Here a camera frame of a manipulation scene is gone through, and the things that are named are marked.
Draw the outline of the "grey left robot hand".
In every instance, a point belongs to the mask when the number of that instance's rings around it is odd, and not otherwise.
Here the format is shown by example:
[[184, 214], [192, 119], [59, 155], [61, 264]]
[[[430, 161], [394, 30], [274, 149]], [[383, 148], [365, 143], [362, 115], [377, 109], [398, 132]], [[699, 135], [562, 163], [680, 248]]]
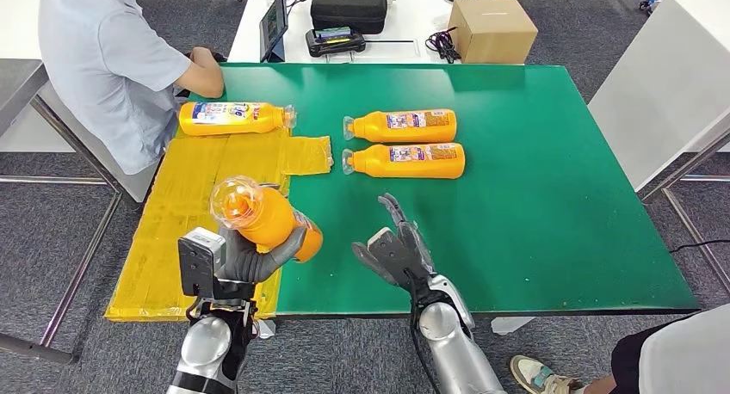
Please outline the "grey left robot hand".
[[268, 252], [259, 252], [257, 245], [238, 231], [219, 228], [225, 239], [225, 260], [216, 268], [216, 276], [222, 280], [235, 280], [244, 283], [261, 283], [267, 280], [278, 268], [294, 259], [304, 243], [306, 229], [295, 227], [288, 238]]

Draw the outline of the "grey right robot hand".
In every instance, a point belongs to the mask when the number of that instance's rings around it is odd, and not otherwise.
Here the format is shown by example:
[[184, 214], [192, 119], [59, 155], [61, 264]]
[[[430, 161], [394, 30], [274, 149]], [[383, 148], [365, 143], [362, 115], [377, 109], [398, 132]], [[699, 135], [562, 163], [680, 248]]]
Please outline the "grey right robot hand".
[[434, 274], [433, 261], [416, 223], [405, 216], [392, 194], [380, 195], [378, 201], [388, 210], [395, 228], [383, 227], [366, 243], [353, 243], [354, 255], [393, 286], [406, 291], [427, 288]]

